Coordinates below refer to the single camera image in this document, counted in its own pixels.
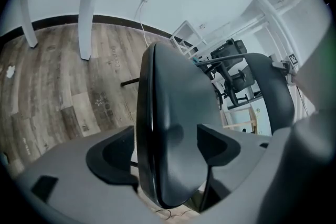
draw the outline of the chair seat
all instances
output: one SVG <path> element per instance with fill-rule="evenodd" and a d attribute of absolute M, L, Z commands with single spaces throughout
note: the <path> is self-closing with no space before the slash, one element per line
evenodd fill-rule
<path fill-rule="evenodd" d="M 142 58 L 136 120 L 141 187 L 159 206 L 177 207 L 206 180 L 197 125 L 222 124 L 210 79 L 177 50 L 152 44 Z"/>

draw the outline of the black rod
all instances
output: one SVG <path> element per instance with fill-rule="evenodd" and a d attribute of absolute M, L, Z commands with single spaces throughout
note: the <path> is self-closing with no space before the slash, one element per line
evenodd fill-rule
<path fill-rule="evenodd" d="M 207 60 L 207 61 L 203 61 L 203 62 L 197 62 L 195 65 L 197 67 L 203 66 L 203 65 L 212 65 L 214 63 L 219 63 L 219 62 L 223 62 L 223 61 L 226 61 L 226 60 L 245 58 L 246 55 L 248 55 L 248 54 L 229 55 L 229 56 L 219 57 L 219 58 L 216 58 L 216 59 L 211 59 L 211 60 Z"/>
<path fill-rule="evenodd" d="M 138 163 L 131 161 L 131 166 L 138 167 Z"/>
<path fill-rule="evenodd" d="M 136 79 L 131 79 L 131 80 L 128 80 L 128 81 L 124 81 L 124 82 L 120 83 L 120 86 L 121 86 L 121 87 L 124 87 L 125 85 L 139 82 L 139 79 L 140 79 L 140 78 L 136 78 Z"/>

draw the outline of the white cable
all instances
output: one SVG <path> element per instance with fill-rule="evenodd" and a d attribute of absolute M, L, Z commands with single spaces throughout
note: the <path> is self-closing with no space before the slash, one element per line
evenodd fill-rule
<path fill-rule="evenodd" d="M 306 114 L 307 114 L 307 116 L 309 116 L 309 114 L 308 114 L 308 110 L 307 110 L 307 107 L 306 107 L 306 104 L 305 104 L 305 102 L 304 102 L 304 100 L 303 100 L 303 98 L 302 98 L 302 95 L 301 95 L 301 93 L 300 93 L 299 87 L 296 86 L 296 88 L 297 88 L 297 90 L 298 90 L 298 92 L 299 92 L 299 95 L 300 95 L 300 98 L 301 98 L 301 102 L 302 102 L 302 105 L 303 105 L 303 107 L 304 107 L 304 109 L 305 109 L 305 111 L 306 111 Z"/>
<path fill-rule="evenodd" d="M 142 28 L 142 33 L 143 33 L 143 37 L 145 39 L 146 45 L 147 45 L 147 47 L 149 47 L 149 44 L 146 40 L 145 30 L 143 29 L 143 26 L 142 26 L 142 23 L 141 23 L 141 9 L 143 7 L 143 4 L 145 4 L 145 0 L 142 1 L 140 9 L 139 9 L 139 22 L 140 22 L 140 25 L 141 25 L 141 28 Z"/>

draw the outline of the black chair backrest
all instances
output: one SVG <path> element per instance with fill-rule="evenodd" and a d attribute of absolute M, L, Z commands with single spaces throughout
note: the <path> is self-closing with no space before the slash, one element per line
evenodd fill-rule
<path fill-rule="evenodd" d="M 212 59 L 215 59 L 245 53 L 247 53 L 247 49 L 242 40 L 234 41 L 233 39 L 229 39 L 225 44 L 221 45 L 219 48 L 211 52 L 211 57 Z M 229 71 L 234 65 L 238 64 L 242 60 L 242 58 L 226 60 L 223 62 L 223 65 L 225 66 L 226 70 Z M 221 68 L 222 67 L 219 66 L 216 70 L 221 73 Z"/>
<path fill-rule="evenodd" d="M 142 57 L 136 120 L 141 187 L 157 205 L 177 207 L 207 176 L 197 125 L 222 124 L 210 79 L 169 45 L 151 44 Z"/>
<path fill-rule="evenodd" d="M 284 76 L 266 55 L 247 54 L 245 60 L 264 98 L 272 133 L 291 126 L 295 109 Z"/>

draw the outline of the wooden floor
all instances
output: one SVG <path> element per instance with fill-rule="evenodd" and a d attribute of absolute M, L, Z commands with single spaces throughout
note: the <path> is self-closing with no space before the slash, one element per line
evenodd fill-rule
<path fill-rule="evenodd" d="M 59 143 L 135 125 L 138 84 L 121 88 L 120 82 L 139 76 L 146 49 L 141 31 L 93 24 L 89 61 L 79 57 L 77 24 L 36 36 L 36 48 L 21 36 L 0 55 L 0 151 L 12 176 Z M 155 34 L 146 38 L 172 46 Z"/>

